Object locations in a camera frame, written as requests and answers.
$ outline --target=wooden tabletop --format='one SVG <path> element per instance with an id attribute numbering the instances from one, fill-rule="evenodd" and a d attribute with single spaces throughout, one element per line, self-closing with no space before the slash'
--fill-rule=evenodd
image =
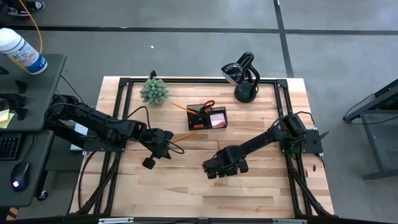
<path id="1" fill-rule="evenodd" d="M 119 78 L 104 77 L 97 110 L 112 115 Z M 293 112 L 310 111 L 304 80 L 287 80 Z M 156 159 L 156 166 L 152 170 L 141 165 L 143 160 L 150 156 L 150 151 L 137 142 L 128 142 L 119 167 L 112 216 L 294 217 L 285 158 L 277 143 L 247 156 L 249 172 L 245 174 L 208 180 L 201 168 L 203 161 L 210 159 L 218 150 L 218 141 L 221 147 L 241 144 L 266 131 L 278 118 L 272 85 L 260 84 L 257 98 L 248 104 L 238 102 L 233 95 L 234 86 L 226 83 L 168 83 L 167 87 L 169 101 L 180 105 L 215 100 L 215 106 L 225 106 L 228 127 L 202 130 L 179 141 L 178 144 L 185 149 L 185 154 L 170 152 L 172 159 Z M 138 106 L 146 105 L 140 98 L 141 88 L 142 83 L 133 85 L 129 112 Z M 189 133 L 186 111 L 170 103 L 148 108 L 153 128 L 169 130 L 174 133 L 175 138 Z M 300 117 L 307 128 L 313 127 L 308 115 L 303 114 Z M 143 110 L 131 119 L 147 122 Z M 104 153 L 96 153 L 86 168 L 82 181 L 82 203 L 91 196 L 98 185 L 103 157 Z M 308 174 L 309 189 L 324 208 L 333 213 L 322 162 L 315 155 L 304 154 L 303 163 Z M 316 171 L 313 171 L 313 165 L 316 165 Z M 298 195 L 300 207 L 304 212 L 300 190 Z M 74 212 L 77 208 L 75 191 L 70 211 Z"/>

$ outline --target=green succulent plant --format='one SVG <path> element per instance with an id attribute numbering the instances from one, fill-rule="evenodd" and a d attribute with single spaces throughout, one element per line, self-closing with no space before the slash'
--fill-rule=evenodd
<path id="1" fill-rule="evenodd" d="M 140 91 L 142 102 L 150 105 L 161 105 L 168 97 L 169 90 L 161 79 L 148 79 Z"/>

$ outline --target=desk lamp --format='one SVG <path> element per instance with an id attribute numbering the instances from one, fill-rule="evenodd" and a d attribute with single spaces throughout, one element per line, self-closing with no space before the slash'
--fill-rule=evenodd
<path id="1" fill-rule="evenodd" d="M 252 52 L 244 53 L 235 63 L 229 63 L 221 68 L 223 76 L 230 83 L 236 85 L 234 95 L 242 103 L 252 102 L 258 92 L 260 74 L 251 64 L 254 60 Z"/>

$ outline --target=white bottle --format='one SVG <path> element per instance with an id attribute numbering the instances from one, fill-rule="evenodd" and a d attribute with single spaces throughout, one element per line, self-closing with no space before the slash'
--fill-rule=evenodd
<path id="1" fill-rule="evenodd" d="M 47 68 L 47 60 L 12 29 L 0 29 L 0 52 L 32 75 Z"/>

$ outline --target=black floor stripe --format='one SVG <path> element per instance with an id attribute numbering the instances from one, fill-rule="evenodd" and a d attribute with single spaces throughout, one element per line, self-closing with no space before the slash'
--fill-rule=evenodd
<path id="1" fill-rule="evenodd" d="M 308 35 L 398 35 L 398 30 L 305 30 L 286 29 L 286 34 Z"/>
<path id="2" fill-rule="evenodd" d="M 34 26 L 30 25 L 4 25 L 4 27 L 14 30 L 36 30 Z M 252 29 L 252 28 L 39 26 L 39 29 L 45 31 L 79 31 L 79 32 L 192 32 L 192 33 L 209 32 L 209 33 L 243 33 L 243 34 L 279 34 L 280 33 L 279 29 Z M 284 33 L 308 34 L 308 35 L 398 35 L 398 30 L 284 29 Z"/>
<path id="3" fill-rule="evenodd" d="M 285 35 L 284 22 L 282 19 L 282 13 L 280 12 L 280 6 L 279 6 L 278 0 L 274 0 L 274 7 L 275 7 L 278 28 L 280 30 L 280 32 L 279 32 L 280 44 L 282 46 L 282 54 L 283 54 L 284 61 L 285 61 L 287 78 L 294 78 L 292 62 L 290 61 L 289 48 L 287 46 L 287 40 L 286 40 L 286 35 Z"/>
<path id="4" fill-rule="evenodd" d="M 36 30 L 34 26 L 9 25 L 14 30 Z M 40 30 L 80 31 L 80 32 L 189 32 L 189 33 L 244 33 L 278 34 L 278 29 L 241 29 L 241 28 L 168 28 L 168 27 L 86 27 L 86 26 L 39 26 Z"/>

